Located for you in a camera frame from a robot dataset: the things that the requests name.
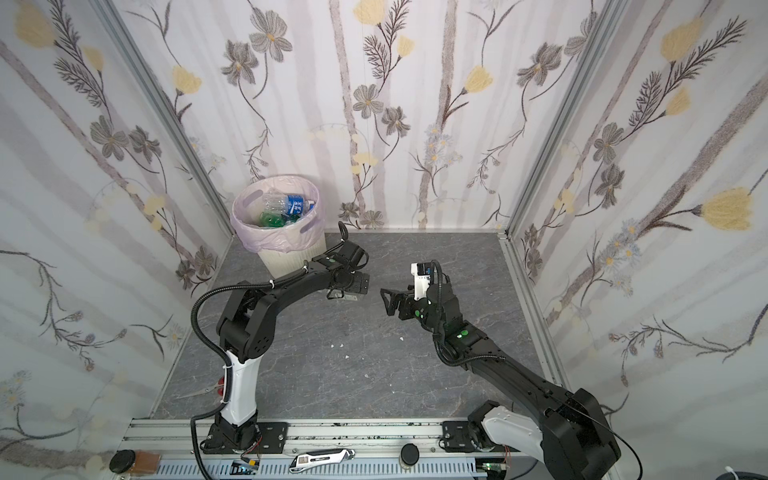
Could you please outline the clear bottle white cap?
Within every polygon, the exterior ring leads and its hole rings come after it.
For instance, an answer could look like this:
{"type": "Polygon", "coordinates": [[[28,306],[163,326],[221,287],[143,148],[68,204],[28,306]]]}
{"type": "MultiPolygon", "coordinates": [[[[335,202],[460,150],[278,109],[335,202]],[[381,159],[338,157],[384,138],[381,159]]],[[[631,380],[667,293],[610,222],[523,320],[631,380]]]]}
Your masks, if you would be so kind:
{"type": "Polygon", "coordinates": [[[345,300],[345,301],[358,301],[359,295],[355,293],[348,293],[342,290],[328,290],[326,294],[327,300],[345,300]]]}

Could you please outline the small blue label bottle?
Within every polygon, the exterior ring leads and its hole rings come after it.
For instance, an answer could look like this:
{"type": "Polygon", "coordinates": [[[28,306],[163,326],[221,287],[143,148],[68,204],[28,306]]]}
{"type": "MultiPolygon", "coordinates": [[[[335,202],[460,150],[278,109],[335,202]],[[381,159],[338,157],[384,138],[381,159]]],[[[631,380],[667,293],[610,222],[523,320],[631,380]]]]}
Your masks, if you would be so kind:
{"type": "Polygon", "coordinates": [[[264,211],[274,215],[301,217],[311,211],[315,201],[299,194],[268,192],[263,196],[264,211]]]}

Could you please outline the green soda bottle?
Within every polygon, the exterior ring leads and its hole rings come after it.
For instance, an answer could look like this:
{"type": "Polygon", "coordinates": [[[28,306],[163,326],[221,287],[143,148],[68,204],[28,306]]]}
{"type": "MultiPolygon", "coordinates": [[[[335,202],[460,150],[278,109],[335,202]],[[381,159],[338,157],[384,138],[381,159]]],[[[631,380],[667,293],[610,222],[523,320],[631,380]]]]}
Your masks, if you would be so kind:
{"type": "Polygon", "coordinates": [[[282,228],[286,225],[288,217],[282,213],[263,211],[259,216],[261,228],[282,228]]]}

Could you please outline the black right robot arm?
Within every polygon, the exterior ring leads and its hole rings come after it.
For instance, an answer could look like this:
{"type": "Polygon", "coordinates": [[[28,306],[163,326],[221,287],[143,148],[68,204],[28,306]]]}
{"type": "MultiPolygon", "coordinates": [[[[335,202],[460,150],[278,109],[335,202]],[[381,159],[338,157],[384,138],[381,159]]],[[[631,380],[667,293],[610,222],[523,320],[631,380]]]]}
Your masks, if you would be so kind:
{"type": "Polygon", "coordinates": [[[466,320],[438,261],[414,263],[411,273],[407,289],[381,289],[387,314],[417,320],[444,365],[483,378],[524,409],[491,407],[480,420],[486,437],[538,460],[555,479],[604,478],[630,445],[609,426],[597,399],[535,374],[466,320]]]}

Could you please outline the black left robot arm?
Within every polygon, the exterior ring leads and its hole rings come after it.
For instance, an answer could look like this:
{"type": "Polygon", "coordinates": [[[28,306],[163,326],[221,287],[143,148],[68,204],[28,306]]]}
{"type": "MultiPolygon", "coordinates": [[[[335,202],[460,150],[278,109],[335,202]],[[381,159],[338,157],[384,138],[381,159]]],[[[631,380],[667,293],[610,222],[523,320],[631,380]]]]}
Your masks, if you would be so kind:
{"type": "Polygon", "coordinates": [[[202,457],[197,422],[213,418],[209,437],[218,438],[233,452],[250,452],[262,434],[258,426],[256,389],[261,358],[274,343],[277,317],[288,306],[315,292],[326,290],[365,295],[370,276],[362,271],[370,256],[349,240],[344,222],[338,223],[340,241],[313,257],[297,270],[267,283],[243,281],[214,288],[200,296],[191,308],[190,325],[195,336],[224,362],[222,398],[219,405],[190,419],[192,453],[204,479],[211,477],[202,457]],[[210,298],[229,293],[211,340],[199,324],[199,313],[210,298]]]}

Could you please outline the cream bin with pink liner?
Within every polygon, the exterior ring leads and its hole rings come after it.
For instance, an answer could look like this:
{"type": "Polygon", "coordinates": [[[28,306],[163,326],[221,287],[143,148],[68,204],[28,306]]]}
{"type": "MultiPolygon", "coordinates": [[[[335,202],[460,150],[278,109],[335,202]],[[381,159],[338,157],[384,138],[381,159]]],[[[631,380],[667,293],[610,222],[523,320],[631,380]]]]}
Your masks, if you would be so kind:
{"type": "Polygon", "coordinates": [[[230,208],[230,223],[243,247],[259,256],[273,277],[301,267],[326,249],[325,212],[320,190],[308,179],[280,175],[258,180],[242,190],[230,208]],[[282,228],[261,228],[263,196],[268,192],[299,194],[315,201],[301,217],[288,217],[282,228]]]}

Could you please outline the black round knob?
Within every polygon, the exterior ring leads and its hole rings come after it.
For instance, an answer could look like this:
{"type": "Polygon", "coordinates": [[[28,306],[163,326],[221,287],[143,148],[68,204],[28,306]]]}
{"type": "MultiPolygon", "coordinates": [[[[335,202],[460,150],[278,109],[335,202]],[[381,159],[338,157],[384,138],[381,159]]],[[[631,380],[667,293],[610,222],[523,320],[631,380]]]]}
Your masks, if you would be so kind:
{"type": "Polygon", "coordinates": [[[414,467],[420,460],[419,448],[413,443],[402,446],[399,453],[399,463],[403,469],[414,467]]]}

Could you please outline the silver adjustable wrench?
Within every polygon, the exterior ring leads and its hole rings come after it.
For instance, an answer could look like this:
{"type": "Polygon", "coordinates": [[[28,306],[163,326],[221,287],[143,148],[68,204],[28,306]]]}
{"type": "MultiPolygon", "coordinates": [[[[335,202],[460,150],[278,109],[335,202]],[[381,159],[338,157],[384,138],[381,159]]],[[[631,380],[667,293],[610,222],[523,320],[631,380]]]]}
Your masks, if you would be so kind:
{"type": "Polygon", "coordinates": [[[340,464],[352,460],[355,456],[356,452],[349,448],[334,448],[305,452],[294,457],[289,466],[289,472],[297,474],[325,465],[340,464]]]}

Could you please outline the black lid brown jar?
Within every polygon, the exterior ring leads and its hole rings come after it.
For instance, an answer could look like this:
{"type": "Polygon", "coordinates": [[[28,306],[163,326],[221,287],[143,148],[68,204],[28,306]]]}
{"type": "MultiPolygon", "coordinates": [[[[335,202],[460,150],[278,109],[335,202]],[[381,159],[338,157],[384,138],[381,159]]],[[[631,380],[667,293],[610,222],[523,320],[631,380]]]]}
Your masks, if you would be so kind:
{"type": "Polygon", "coordinates": [[[151,475],[157,471],[161,458],[155,452],[123,449],[115,452],[108,468],[114,474],[151,475]]]}

